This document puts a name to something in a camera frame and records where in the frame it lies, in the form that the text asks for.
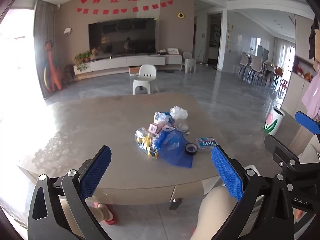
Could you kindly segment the white tulip trash can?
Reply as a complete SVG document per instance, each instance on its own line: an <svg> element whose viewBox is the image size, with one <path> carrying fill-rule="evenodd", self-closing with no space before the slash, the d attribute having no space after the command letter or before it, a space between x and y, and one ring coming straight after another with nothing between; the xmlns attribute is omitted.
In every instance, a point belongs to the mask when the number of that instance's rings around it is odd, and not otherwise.
<svg viewBox="0 0 320 240"><path fill-rule="evenodd" d="M275 136L285 117L285 113L277 108L272 108L264 123L264 132Z"/></svg>

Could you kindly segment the large black television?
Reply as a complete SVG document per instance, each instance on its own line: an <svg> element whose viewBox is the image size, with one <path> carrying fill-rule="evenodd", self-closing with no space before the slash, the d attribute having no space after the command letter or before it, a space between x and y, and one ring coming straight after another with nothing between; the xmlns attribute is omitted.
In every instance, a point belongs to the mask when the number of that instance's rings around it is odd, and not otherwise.
<svg viewBox="0 0 320 240"><path fill-rule="evenodd" d="M88 26L93 57L103 59L156 52L156 20L127 18L92 23Z"/></svg>

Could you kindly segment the potted green plant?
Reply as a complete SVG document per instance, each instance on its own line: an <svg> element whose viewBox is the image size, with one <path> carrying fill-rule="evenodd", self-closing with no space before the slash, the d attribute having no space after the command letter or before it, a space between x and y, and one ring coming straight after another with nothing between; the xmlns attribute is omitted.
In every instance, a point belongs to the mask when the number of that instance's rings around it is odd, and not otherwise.
<svg viewBox="0 0 320 240"><path fill-rule="evenodd" d="M91 61L92 52L90 50L75 56L74 63L78 71L84 71L88 68L87 64Z"/></svg>

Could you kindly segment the blue white snack bag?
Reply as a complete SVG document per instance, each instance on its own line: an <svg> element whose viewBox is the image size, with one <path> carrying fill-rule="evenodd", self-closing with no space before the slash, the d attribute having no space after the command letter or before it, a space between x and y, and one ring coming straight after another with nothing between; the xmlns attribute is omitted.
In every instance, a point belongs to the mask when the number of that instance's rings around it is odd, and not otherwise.
<svg viewBox="0 0 320 240"><path fill-rule="evenodd" d="M175 120L169 112L156 112L153 116L153 123L165 131L175 129Z"/></svg>

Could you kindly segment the clear blue-label plastic box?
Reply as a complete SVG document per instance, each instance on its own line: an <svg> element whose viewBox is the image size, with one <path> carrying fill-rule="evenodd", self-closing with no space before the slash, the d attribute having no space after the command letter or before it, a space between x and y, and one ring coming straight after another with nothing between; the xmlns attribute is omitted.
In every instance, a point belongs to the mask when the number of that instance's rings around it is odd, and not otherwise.
<svg viewBox="0 0 320 240"><path fill-rule="evenodd" d="M196 143L199 150L211 149L217 146L214 137L199 137L196 139Z"/></svg>

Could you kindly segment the white tv cabinet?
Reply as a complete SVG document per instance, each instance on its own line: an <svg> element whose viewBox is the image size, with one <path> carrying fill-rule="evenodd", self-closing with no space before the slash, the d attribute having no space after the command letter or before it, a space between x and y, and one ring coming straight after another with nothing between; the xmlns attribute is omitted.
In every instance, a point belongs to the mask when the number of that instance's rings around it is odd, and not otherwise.
<svg viewBox="0 0 320 240"><path fill-rule="evenodd" d="M181 55L140 55L124 56L108 59L94 60L80 65L74 65L75 75L91 73L101 70L129 70L130 67L138 67L144 64L154 66L180 65L182 63Z"/></svg>

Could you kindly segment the person's bare leg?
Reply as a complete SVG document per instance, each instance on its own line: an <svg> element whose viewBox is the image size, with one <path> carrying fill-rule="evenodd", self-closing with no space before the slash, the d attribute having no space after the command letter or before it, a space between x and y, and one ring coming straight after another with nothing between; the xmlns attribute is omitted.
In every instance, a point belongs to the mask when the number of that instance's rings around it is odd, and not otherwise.
<svg viewBox="0 0 320 240"><path fill-rule="evenodd" d="M191 240L209 240L218 232L233 211L237 199L227 187L217 186L206 195L200 205L197 226Z"/></svg>

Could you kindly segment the crumpled clear plastic bag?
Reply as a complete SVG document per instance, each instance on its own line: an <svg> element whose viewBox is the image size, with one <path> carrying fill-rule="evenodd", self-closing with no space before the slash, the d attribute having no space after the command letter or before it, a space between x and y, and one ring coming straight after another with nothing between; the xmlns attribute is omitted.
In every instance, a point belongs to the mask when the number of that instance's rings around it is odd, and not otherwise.
<svg viewBox="0 0 320 240"><path fill-rule="evenodd" d="M181 107L174 106L170 109L170 115L174 120L185 120L188 117L188 112L185 109L182 109Z"/></svg>

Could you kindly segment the stacked white stools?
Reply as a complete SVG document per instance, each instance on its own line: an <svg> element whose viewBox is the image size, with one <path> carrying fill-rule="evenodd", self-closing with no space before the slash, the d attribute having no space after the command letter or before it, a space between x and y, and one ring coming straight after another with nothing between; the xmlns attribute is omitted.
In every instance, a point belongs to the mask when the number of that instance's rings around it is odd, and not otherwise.
<svg viewBox="0 0 320 240"><path fill-rule="evenodd" d="M185 74L196 72L196 60L193 58L191 52L185 51L183 53L180 71L182 71L183 68Z"/></svg>

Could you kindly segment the dark tape roll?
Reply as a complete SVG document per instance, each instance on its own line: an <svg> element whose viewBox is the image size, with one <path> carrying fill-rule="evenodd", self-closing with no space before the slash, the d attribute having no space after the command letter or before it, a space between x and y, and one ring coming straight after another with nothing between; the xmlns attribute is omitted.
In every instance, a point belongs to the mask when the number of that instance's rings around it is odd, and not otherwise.
<svg viewBox="0 0 320 240"><path fill-rule="evenodd" d="M189 156L194 156L198 151L197 145L193 143L187 143L185 146L185 153Z"/></svg>

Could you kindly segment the blue plastic bag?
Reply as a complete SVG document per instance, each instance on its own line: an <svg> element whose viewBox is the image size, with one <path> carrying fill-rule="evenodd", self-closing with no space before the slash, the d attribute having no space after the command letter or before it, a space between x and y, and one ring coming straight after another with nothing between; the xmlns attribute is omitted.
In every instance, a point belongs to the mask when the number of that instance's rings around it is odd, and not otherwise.
<svg viewBox="0 0 320 240"><path fill-rule="evenodd" d="M155 138L158 155L171 165L191 168L193 156L185 153L185 146L189 142L179 130L161 131Z"/></svg>

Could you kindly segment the yellow sunflower wall decoration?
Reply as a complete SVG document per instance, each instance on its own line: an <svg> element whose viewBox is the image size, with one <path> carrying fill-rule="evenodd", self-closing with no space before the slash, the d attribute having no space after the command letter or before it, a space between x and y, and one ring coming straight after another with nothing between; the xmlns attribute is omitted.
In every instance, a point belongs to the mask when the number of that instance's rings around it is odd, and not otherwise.
<svg viewBox="0 0 320 240"><path fill-rule="evenodd" d="M180 12L180 13L178 13L178 15L177 15L177 16L178 16L178 18L180 18L180 19L185 18L185 15L184 15L183 13L181 13L181 12Z"/></svg>

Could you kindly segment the dining table with chairs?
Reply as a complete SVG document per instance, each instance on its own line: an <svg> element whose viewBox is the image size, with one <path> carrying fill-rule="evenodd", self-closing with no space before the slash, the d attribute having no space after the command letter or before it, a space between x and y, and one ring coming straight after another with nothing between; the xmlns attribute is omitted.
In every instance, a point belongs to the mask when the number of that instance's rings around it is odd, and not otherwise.
<svg viewBox="0 0 320 240"><path fill-rule="evenodd" d="M282 69L278 66L264 61L262 57L251 56L244 52L242 52L239 66L238 76L242 74L242 79L251 84L262 85L265 82L265 85L268 83L269 86L276 87L282 75Z"/></svg>

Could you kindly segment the white plastic chair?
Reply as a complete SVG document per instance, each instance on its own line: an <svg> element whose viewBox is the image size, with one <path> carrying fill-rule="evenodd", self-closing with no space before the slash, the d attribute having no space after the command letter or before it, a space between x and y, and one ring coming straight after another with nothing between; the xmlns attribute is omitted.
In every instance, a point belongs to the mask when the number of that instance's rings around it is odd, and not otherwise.
<svg viewBox="0 0 320 240"><path fill-rule="evenodd" d="M138 77L133 80L132 94L136 95L138 87L146 88L147 93L152 93L152 84L157 80L157 68L154 65L144 64L139 69Z"/></svg>

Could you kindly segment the yellow snack wrapper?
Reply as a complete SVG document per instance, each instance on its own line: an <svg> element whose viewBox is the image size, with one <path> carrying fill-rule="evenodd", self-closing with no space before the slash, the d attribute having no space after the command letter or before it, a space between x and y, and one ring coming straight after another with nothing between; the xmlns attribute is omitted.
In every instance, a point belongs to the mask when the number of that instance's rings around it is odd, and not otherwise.
<svg viewBox="0 0 320 240"><path fill-rule="evenodd" d="M155 138L144 127L136 130L135 141L138 147L151 158L158 157L158 150L155 146Z"/></svg>

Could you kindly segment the pink cardboard box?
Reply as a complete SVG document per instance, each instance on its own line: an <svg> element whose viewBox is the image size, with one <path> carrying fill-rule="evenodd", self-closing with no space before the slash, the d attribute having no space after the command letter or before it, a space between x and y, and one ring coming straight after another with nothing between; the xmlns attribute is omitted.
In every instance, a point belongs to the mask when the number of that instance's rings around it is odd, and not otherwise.
<svg viewBox="0 0 320 240"><path fill-rule="evenodd" d="M148 132L151 134L158 134L161 130L161 127L159 127L157 124L150 124L148 127Z"/></svg>

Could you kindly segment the round cartoon bear case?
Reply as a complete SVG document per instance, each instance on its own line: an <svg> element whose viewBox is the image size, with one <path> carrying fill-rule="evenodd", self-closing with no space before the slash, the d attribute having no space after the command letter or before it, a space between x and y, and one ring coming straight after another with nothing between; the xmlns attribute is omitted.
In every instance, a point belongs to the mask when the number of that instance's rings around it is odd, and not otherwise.
<svg viewBox="0 0 320 240"><path fill-rule="evenodd" d="M178 124L176 129L181 131L182 133L187 133L189 131L189 126L186 124Z"/></svg>

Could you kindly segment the hanging pink purple clothes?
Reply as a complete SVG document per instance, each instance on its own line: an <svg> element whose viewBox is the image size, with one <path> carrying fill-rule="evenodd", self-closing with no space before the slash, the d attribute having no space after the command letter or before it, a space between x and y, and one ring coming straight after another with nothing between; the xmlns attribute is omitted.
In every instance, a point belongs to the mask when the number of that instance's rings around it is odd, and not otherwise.
<svg viewBox="0 0 320 240"><path fill-rule="evenodd" d="M319 63L317 63L317 73L310 82L310 86L302 97L302 103L306 107L307 115L316 120L319 119L320 109L320 79Z"/></svg>

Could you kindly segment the red slipper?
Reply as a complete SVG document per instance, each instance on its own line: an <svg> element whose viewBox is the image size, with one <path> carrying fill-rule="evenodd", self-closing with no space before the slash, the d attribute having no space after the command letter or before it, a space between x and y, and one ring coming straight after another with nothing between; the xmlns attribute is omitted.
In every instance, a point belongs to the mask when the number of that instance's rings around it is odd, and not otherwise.
<svg viewBox="0 0 320 240"><path fill-rule="evenodd" d="M104 222L107 225L114 225L117 223L116 214L104 203L94 203L94 216L99 222Z"/></svg>

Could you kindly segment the orange dinosaur toy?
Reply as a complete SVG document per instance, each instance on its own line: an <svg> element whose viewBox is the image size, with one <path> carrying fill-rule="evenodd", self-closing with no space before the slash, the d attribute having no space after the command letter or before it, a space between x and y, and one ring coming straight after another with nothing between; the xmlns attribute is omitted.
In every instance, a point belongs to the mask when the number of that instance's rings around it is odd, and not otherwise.
<svg viewBox="0 0 320 240"><path fill-rule="evenodd" d="M47 53L48 70L50 75L50 86L48 87L48 90L50 92L55 92L55 88L62 90L63 72L61 72L61 70L56 66L52 41L46 42L45 50Z"/></svg>

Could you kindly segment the red paper wall banner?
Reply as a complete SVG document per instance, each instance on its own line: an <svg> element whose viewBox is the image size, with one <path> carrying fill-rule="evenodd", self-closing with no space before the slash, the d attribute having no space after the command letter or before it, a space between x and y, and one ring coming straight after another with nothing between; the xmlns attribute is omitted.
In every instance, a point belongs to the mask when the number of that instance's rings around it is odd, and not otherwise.
<svg viewBox="0 0 320 240"><path fill-rule="evenodd" d="M159 11L175 0L78 0L75 10L84 15L140 15Z"/></svg>

